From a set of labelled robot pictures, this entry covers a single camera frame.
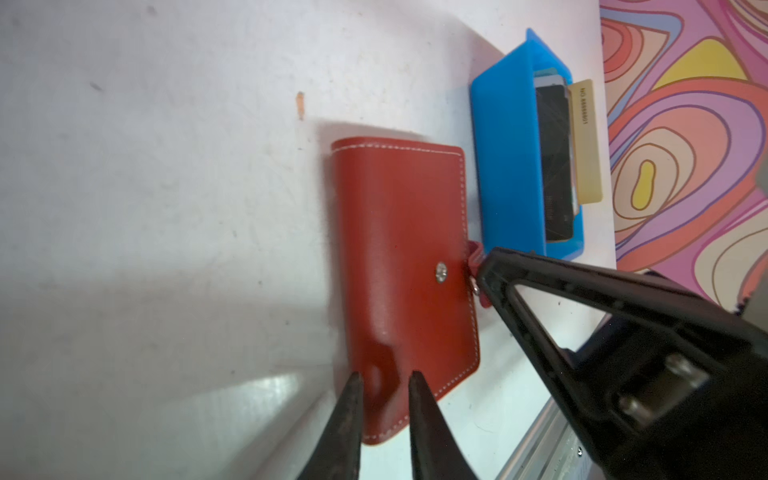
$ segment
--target white table surface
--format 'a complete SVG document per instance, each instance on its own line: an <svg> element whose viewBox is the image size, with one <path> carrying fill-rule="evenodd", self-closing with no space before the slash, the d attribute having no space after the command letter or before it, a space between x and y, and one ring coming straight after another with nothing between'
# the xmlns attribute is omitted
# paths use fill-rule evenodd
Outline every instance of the white table surface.
<svg viewBox="0 0 768 480"><path fill-rule="evenodd" d="M532 27L604 115L599 25L598 0L3 2L0 477L295 476L346 378L330 142L464 148L478 239L468 83ZM580 261L614 266L610 195L584 221ZM600 314L556 302L578 347ZM548 393L479 326L440 407L494 478ZM361 478L409 477L407 430L363 449Z"/></svg>

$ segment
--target white stitching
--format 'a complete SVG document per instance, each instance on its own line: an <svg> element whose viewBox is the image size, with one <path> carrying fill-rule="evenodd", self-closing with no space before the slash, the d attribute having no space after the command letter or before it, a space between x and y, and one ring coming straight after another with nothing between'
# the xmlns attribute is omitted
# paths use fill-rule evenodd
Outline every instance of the white stitching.
<svg viewBox="0 0 768 480"><path fill-rule="evenodd" d="M462 157L463 155L454 151L441 151L441 150L428 150L426 148L416 148L416 147L400 147L398 145L386 145L386 144L358 144L358 145L346 145L345 147L339 147L335 150L331 150L331 154L335 154L337 151L342 150L349 150L350 148L392 148L393 150L411 150L411 151L423 151L428 154L446 154L446 155L456 155L457 157Z"/></svg>
<svg viewBox="0 0 768 480"><path fill-rule="evenodd" d="M350 148L391 148L393 150L410 150L410 151L421 151L426 152L429 154L446 154L446 155L456 155L458 157L458 168L460 170L460 182L462 187L462 226L464 227L464 244L468 245L469 242L469 234L467 232L467 194L466 194L466 179L465 179L465 164L464 164L464 155L452 152L452 151L441 151L441 150L429 150L426 148L416 148L416 147L400 147L398 145L388 145L388 144L357 144L357 145L346 145L344 147L339 147L337 149L331 150L331 154L335 154L337 151L342 150L349 150ZM440 390L437 391L437 393L433 393L433 395L437 398L437 396L442 393L443 390L447 390L449 386L453 385L460 379L464 377L470 370L474 369L479 360L480 360L480 353L479 353L479 343L480 339L478 338L478 330L477 330L477 317L475 316L475 302L474 298L472 297L472 290L469 287L469 284L467 284L467 300L469 303L469 311L472 313L472 321L470 322L472 325L472 334L475 337L475 361L463 372L459 373L458 376L456 376L453 380L446 383ZM402 425L402 423L405 420L408 420L409 417L406 415L402 417L397 423L392 424L392 426L386 431L379 433L378 435L363 435L362 437L364 439L384 439L389 438L393 432L392 430L395 430L394 433L399 432L401 429L398 428L399 425Z"/></svg>

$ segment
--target psychedelic pattern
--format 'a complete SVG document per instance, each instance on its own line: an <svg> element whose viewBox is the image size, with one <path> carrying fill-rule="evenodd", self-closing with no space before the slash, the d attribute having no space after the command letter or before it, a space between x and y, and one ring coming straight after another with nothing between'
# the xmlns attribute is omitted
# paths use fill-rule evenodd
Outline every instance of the psychedelic pattern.
<svg viewBox="0 0 768 480"><path fill-rule="evenodd" d="M768 264L768 2L601 0L617 267L731 310Z"/></svg>

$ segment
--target red leather wallet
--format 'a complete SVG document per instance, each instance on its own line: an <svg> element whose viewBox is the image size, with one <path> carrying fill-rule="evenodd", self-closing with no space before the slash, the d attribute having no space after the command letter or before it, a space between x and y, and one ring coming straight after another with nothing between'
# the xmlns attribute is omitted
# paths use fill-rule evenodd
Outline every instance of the red leather wallet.
<svg viewBox="0 0 768 480"><path fill-rule="evenodd" d="M376 137L331 148L349 364L375 445L408 425L413 370L440 399L480 363L464 152Z"/></svg>

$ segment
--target orange speck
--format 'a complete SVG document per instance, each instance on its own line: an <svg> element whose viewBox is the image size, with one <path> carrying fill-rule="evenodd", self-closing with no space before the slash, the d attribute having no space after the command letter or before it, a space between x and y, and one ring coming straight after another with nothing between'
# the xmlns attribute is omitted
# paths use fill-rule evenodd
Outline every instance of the orange speck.
<svg viewBox="0 0 768 480"><path fill-rule="evenodd" d="M299 113L299 120L304 120L304 92L296 94L296 112Z"/></svg>

